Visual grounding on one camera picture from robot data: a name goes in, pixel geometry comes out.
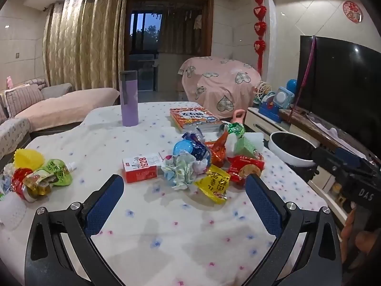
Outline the person's right hand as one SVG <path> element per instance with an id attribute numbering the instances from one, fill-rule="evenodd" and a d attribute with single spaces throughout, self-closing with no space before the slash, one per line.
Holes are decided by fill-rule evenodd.
<path id="1" fill-rule="evenodd" d="M 351 234 L 353 232 L 353 223 L 355 220 L 355 209 L 351 211 L 351 213 L 348 215 L 345 226 L 341 231 L 341 243 L 340 243 L 340 251 L 341 251 L 341 259 L 342 263 L 347 258 L 347 250 L 348 250 L 348 243 L 349 239 L 351 237 Z M 368 232 L 368 231 L 361 231 L 356 235 L 355 238 L 355 245 L 359 249 L 360 252 L 364 252 L 366 254 L 369 254 L 371 249 L 373 248 L 373 245 L 376 242 L 376 239 L 378 235 L 380 234 L 380 229 L 377 229 L 374 232 Z"/>

